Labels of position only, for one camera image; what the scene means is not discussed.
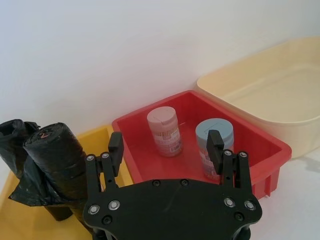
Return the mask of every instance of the screw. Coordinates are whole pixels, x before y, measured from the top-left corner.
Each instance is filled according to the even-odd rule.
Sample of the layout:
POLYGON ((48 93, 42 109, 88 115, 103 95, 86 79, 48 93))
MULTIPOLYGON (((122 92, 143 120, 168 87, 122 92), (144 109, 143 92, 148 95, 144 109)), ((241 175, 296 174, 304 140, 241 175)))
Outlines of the screw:
POLYGON ((182 179, 182 180, 180 181, 180 184, 181 184, 182 186, 188 186, 188 185, 189 185, 189 181, 188 181, 187 179, 182 179))
POLYGON ((251 211, 256 210, 256 206, 251 201, 245 201, 244 205, 247 209, 251 211))
POLYGON ((239 222, 242 222, 243 220, 245 220, 244 215, 241 212, 238 212, 238 211, 234 214, 234 218, 236 220, 238 220, 239 222))
POLYGON ((232 153, 230 151, 228 151, 228 150, 225 151, 224 154, 227 155, 227 156, 231 156, 232 155, 232 153))
POLYGON ((160 186, 160 181, 159 180, 154 180, 152 181, 152 185, 155 186, 155 187, 159 187, 160 186))
POLYGON ((109 209, 111 211, 117 210, 120 207, 120 202, 118 200, 112 200, 109 202, 109 209))
POLYGON ((92 156, 92 155, 86 157, 86 159, 87 159, 88 161, 91 161, 91 160, 93 160, 94 158, 95 158, 95 157, 92 156))
POLYGON ((233 200, 232 200, 231 198, 229 198, 229 197, 227 197, 227 198, 224 199, 224 204, 225 204, 227 207, 229 207, 229 208, 233 208, 233 207, 236 205, 235 201, 233 201, 233 200))
POLYGON ((104 225, 109 225, 112 222, 112 217, 107 215, 102 218, 102 223, 104 225))
POLYGON ((98 205, 92 205, 90 208, 89 208, 89 214, 91 215, 94 215, 94 214, 97 214, 100 210, 100 207, 98 205))
POLYGON ((248 155, 247 155, 245 152, 243 152, 243 151, 242 151, 242 152, 240 152, 240 153, 239 153, 239 155, 240 155, 241 157, 243 157, 243 158, 245 158, 245 157, 247 157, 247 156, 248 156, 248 155))

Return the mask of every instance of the beige container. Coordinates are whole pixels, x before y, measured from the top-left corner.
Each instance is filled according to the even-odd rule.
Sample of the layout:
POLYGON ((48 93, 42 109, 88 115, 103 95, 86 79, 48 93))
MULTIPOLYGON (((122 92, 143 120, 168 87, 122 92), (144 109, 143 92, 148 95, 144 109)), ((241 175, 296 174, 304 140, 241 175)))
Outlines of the beige container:
POLYGON ((320 37, 291 40, 218 69, 198 91, 287 143, 320 146, 320 37))

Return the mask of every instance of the yellow bin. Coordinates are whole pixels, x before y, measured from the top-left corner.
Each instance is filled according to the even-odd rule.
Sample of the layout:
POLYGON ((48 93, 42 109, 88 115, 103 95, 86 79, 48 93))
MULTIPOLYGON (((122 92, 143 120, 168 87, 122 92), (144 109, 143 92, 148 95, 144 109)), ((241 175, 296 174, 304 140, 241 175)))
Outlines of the yellow bin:
MULTIPOLYGON (((87 154, 100 155, 108 150, 113 128, 101 126, 77 136, 87 154)), ((91 240, 88 231, 72 216, 64 221, 55 221, 44 207, 29 207, 8 199, 16 188, 18 179, 9 174, 0 195, 0 235, 11 240, 91 240)), ((133 184, 126 163, 122 160, 116 178, 119 187, 133 184)))

